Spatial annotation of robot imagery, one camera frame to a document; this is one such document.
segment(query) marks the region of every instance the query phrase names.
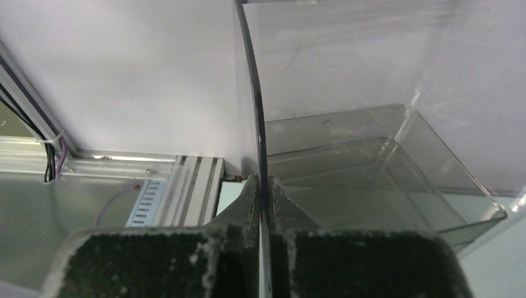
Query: black cable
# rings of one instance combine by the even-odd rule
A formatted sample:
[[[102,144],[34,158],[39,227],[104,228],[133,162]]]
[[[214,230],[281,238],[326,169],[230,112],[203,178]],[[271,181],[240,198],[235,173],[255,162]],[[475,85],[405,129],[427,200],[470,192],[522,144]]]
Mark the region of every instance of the black cable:
[[[14,98],[8,93],[8,91],[5,89],[5,87],[0,83],[0,91],[2,92],[0,94],[0,101],[11,111],[13,112],[25,125],[27,125],[30,129],[32,129],[42,140],[46,140],[43,133],[39,131],[37,126],[29,119],[27,114],[22,110],[20,105],[14,100]],[[44,172],[44,182],[51,182],[55,179],[56,176],[56,169],[55,169],[55,147],[52,144],[46,143],[44,144],[44,147],[46,149],[46,156],[47,156],[47,165],[46,170]]]

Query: grey floor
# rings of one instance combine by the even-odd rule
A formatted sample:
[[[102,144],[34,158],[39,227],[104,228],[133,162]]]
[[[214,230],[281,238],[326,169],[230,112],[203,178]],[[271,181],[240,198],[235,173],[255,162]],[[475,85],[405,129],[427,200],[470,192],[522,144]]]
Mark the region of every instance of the grey floor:
[[[39,289],[61,243],[91,228],[123,180],[62,178],[43,185],[40,175],[0,173],[0,281]],[[119,197],[101,227],[124,227],[138,191]]]

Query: white surface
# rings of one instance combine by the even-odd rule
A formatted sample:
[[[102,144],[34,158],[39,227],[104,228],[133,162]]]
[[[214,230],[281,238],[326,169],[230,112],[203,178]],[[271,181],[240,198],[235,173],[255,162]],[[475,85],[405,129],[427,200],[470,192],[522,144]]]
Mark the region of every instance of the white surface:
[[[466,256],[461,252],[460,263],[475,297],[524,297],[525,215],[522,211],[490,230],[478,240],[489,241],[475,251]]]
[[[221,183],[221,193],[219,195],[219,202],[217,203],[217,212],[216,215],[221,213],[223,210],[225,210],[232,202],[234,202],[239,194],[241,193],[241,190],[243,190],[243,186],[245,185],[246,181],[243,181],[241,183],[239,182],[223,182]]]
[[[229,174],[254,153],[231,1],[0,5],[0,38],[79,148],[222,156]],[[526,2],[245,7],[267,120],[412,104],[485,186],[522,189]]]
[[[526,182],[526,2],[254,4],[265,119],[414,105],[487,187]]]
[[[239,171],[227,0],[0,0],[0,38],[79,148]]]

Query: cable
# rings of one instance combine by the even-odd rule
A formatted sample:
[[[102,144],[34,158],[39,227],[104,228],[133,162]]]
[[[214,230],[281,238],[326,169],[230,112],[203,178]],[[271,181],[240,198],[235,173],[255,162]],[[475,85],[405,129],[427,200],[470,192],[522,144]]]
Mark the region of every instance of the cable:
[[[31,121],[20,105],[14,100],[14,98],[8,93],[7,89],[0,83],[0,101],[13,112],[29,129],[33,130],[42,140],[46,140],[43,133],[39,131],[37,126]],[[50,143],[45,143],[47,165],[44,172],[44,183],[49,183],[56,178],[55,168],[55,147]]]
[[[35,108],[35,110],[37,110],[38,114],[42,117],[42,119],[44,120],[44,122],[46,122],[46,124],[48,125],[48,127],[53,131],[53,133],[55,133],[56,135],[59,135],[59,131],[58,129],[53,125],[53,123],[51,122],[51,120],[48,118],[48,116],[44,113],[44,111],[42,110],[42,108],[37,104],[37,102],[35,101],[35,99],[33,98],[33,96],[31,95],[31,93],[25,88],[24,84],[20,81],[20,79],[18,78],[18,76],[16,75],[15,71],[13,71],[13,69],[11,69],[11,67],[9,66],[9,63],[4,59],[4,57],[0,56],[0,66],[2,66],[4,68],[4,70],[8,73],[8,75],[11,77],[11,79],[13,80],[13,82],[16,84],[16,86],[20,89],[20,91],[22,91],[22,93],[26,96],[27,100],[31,103],[31,105],[33,105],[33,107]],[[62,172],[62,167],[64,166],[64,162],[66,160],[66,155],[68,154],[68,145],[66,144],[66,142],[64,141],[64,138],[61,137],[59,138],[61,141],[61,150],[62,150],[62,155],[61,155],[61,158],[60,158],[60,161],[58,163],[58,167],[55,168],[54,166],[52,167],[52,170],[51,170],[51,167],[50,167],[50,173],[53,173],[53,178],[51,180],[49,180],[48,182],[54,180],[56,177],[55,177],[55,172],[57,172],[58,174],[60,174]],[[53,150],[53,165],[55,164],[55,151]]]
[[[118,193],[114,194],[105,204],[104,206],[102,206],[102,209],[99,211],[99,213],[97,214],[97,217],[95,217],[95,220],[93,221],[93,227],[94,228],[98,228],[99,225],[100,225],[100,221],[102,220],[102,217],[104,216],[104,214],[106,213],[106,210],[108,209],[108,207],[110,207],[110,205],[116,200],[118,199],[119,197],[123,196],[124,194],[127,194],[128,192],[130,191],[134,191],[134,190],[137,190],[139,189],[141,186],[139,184],[134,184],[128,188],[125,188],[121,191],[119,191]]]

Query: transparent acrylic box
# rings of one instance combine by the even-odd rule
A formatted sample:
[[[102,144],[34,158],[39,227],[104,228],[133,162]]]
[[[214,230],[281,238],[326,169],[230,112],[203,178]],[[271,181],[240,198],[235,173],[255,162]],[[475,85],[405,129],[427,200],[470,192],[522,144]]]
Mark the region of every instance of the transparent acrylic box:
[[[438,232],[458,251],[506,217],[408,106],[266,127],[269,174],[322,227]]]

